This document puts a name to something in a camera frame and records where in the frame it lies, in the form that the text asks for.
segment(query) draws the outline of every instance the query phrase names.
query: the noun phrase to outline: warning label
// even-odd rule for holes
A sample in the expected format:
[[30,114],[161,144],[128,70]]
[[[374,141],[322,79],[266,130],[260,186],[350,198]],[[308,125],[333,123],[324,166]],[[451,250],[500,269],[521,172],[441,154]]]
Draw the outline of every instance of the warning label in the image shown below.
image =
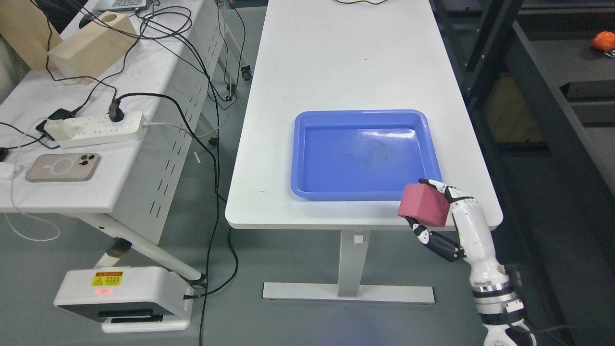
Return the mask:
[[92,280],[92,286],[119,286],[124,272],[97,272]]

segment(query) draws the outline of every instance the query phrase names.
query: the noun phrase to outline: robotic hand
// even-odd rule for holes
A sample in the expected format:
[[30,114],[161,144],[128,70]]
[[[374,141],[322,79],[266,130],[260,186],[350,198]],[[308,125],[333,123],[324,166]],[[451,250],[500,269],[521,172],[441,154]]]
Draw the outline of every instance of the robotic hand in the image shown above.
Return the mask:
[[419,179],[419,183],[444,194],[451,206],[461,246],[430,231],[412,217],[406,219],[425,247],[450,262],[463,257],[472,267],[472,294],[488,330],[484,346],[536,346],[536,338],[523,320],[523,302],[517,297],[504,267],[496,260],[491,231],[481,205],[474,197],[442,182]]

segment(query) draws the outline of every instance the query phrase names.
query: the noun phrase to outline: laptop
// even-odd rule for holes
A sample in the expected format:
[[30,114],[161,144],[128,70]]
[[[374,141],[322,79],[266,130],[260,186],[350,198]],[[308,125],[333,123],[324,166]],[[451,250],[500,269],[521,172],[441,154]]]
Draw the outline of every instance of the laptop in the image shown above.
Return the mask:
[[145,10],[151,5],[152,0],[100,0],[94,7],[96,12],[124,12]]

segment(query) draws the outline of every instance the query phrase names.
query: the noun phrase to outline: power strip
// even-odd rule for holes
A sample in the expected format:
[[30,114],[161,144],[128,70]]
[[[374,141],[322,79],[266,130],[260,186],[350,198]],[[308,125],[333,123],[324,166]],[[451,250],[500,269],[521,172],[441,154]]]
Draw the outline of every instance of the power strip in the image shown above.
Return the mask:
[[124,119],[116,123],[108,115],[48,120],[45,131],[62,148],[73,148],[139,139],[143,136],[143,121],[143,114],[133,111],[126,113]]

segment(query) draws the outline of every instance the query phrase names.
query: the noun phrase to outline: phone case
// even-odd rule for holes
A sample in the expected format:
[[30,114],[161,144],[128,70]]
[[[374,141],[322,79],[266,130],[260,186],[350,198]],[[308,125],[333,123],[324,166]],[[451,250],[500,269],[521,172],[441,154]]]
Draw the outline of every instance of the phone case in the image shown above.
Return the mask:
[[29,182],[85,182],[100,162],[96,153],[39,156],[26,174]]

